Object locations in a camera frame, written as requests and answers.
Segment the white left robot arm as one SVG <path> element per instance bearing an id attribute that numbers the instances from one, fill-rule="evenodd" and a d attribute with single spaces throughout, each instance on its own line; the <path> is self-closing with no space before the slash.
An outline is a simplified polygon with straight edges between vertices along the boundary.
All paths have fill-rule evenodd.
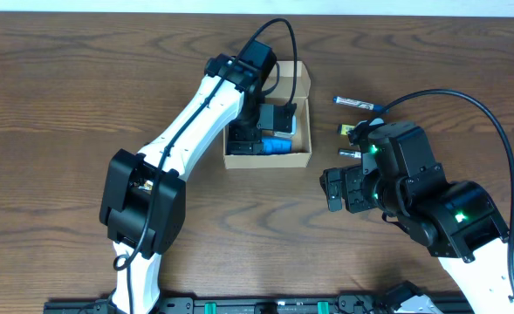
<path id="1" fill-rule="evenodd" d="M 174 122 L 136 154 L 119 150 L 110 160 L 99 220 L 116 257 L 111 313 L 154 313 L 162 255 L 186 216 L 186 182 L 215 137 L 228 129 L 235 154 L 265 151 L 263 131 L 289 131 L 296 104 L 265 103 L 263 85 L 279 69 L 270 46 L 253 41 L 236 57 L 206 64 L 195 96 Z"/>

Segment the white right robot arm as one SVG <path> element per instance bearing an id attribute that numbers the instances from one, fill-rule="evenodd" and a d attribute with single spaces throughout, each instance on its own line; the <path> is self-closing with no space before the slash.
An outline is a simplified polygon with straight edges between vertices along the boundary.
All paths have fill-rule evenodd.
<path id="1" fill-rule="evenodd" d="M 473 181 L 447 181 L 413 122 L 368 126 L 358 145 L 358 166 L 320 176 L 329 210 L 380 209 L 439 260 L 475 313 L 514 313 L 510 230 L 487 191 Z"/>

